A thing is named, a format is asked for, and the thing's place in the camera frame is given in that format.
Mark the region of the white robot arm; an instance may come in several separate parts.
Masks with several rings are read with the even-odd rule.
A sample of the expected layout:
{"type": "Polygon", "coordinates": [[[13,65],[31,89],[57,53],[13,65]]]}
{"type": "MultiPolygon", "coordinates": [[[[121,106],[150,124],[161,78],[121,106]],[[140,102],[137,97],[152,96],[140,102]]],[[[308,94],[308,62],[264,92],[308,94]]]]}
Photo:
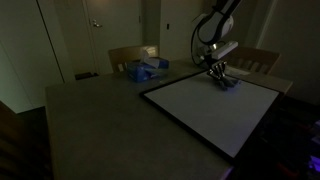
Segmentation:
{"type": "Polygon", "coordinates": [[[224,56],[238,46],[238,42],[229,41],[221,47],[218,43],[231,31],[234,24],[232,14],[240,2],[241,0],[217,0],[210,13],[199,16],[191,37],[193,63],[206,68],[207,75],[226,89],[239,83],[237,79],[227,77],[227,62],[223,60],[224,56]]]}

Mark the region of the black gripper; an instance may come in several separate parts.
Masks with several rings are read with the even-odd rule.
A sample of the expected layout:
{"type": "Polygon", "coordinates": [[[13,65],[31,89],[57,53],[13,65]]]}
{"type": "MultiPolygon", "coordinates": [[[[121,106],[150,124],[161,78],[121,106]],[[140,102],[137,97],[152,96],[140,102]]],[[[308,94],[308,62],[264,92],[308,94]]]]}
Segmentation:
{"type": "Polygon", "coordinates": [[[228,80],[224,77],[227,62],[213,59],[209,55],[205,57],[205,62],[209,67],[208,75],[215,81],[222,81],[223,83],[227,84],[228,80]]]}

